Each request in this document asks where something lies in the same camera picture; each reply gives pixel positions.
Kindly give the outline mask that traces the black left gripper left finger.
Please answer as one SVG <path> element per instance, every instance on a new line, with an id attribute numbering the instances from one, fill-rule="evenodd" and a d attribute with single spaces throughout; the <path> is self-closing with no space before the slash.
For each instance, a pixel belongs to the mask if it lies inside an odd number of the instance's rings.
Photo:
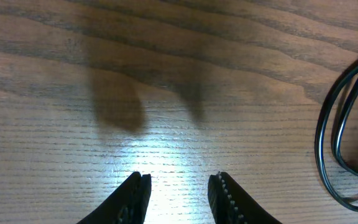
<path id="1" fill-rule="evenodd" d="M 143 224 L 151 192 L 151 175 L 133 172 L 78 224 Z"/>

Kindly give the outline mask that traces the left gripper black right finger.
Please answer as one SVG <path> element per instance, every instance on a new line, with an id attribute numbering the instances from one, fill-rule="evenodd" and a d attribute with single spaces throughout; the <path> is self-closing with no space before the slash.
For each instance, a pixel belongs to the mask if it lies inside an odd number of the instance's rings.
<path id="1" fill-rule="evenodd" d="M 208 202 L 216 224 L 281 224 L 227 172 L 209 177 Z"/>

